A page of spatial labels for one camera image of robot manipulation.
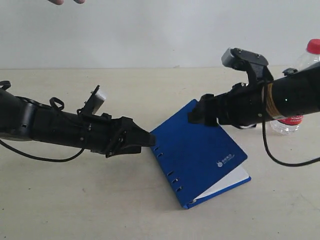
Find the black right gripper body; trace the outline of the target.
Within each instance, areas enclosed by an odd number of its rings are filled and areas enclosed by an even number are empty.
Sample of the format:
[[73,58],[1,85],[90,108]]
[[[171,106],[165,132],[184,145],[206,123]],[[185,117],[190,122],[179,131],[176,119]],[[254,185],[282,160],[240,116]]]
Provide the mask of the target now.
[[213,125],[250,128],[265,120],[264,84],[237,83],[231,90],[214,97]]

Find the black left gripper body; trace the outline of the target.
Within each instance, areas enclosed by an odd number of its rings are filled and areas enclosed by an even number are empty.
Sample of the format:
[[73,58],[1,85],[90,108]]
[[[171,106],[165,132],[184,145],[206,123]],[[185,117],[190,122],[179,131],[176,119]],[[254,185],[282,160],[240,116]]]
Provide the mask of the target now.
[[101,116],[86,115],[84,117],[87,123],[85,149],[104,156],[108,151],[122,149],[124,143],[122,119],[131,118],[125,116],[112,118],[107,113]]

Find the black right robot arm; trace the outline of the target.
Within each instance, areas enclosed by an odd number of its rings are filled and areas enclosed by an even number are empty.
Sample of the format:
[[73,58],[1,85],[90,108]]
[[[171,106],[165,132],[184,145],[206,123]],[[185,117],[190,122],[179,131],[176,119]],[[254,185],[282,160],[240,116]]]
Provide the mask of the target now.
[[300,71],[287,69],[273,80],[267,67],[255,83],[237,83],[230,91],[204,94],[187,114],[191,124],[236,128],[304,116],[320,110],[320,64]]

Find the person's bare hand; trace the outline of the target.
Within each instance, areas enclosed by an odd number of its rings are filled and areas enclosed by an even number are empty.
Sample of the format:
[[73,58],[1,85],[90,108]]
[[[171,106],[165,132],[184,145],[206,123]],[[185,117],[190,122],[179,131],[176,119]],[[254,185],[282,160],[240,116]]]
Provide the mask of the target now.
[[[65,0],[48,0],[50,3],[60,6],[62,5]],[[86,1],[85,0],[73,0],[73,2],[77,3],[77,4],[84,4]]]

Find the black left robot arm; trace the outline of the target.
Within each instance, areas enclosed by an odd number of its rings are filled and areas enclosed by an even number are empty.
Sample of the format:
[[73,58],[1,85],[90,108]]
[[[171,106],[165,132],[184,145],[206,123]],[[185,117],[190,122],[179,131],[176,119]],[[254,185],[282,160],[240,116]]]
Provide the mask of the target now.
[[76,113],[65,112],[64,102],[56,97],[44,104],[9,93],[10,87],[8,80],[1,81],[0,139],[37,141],[80,149],[72,157],[56,159],[57,163],[71,161],[84,150],[109,158],[139,154],[143,147],[156,144],[156,137],[129,117],[112,118],[107,113],[96,115],[107,98],[98,86]]

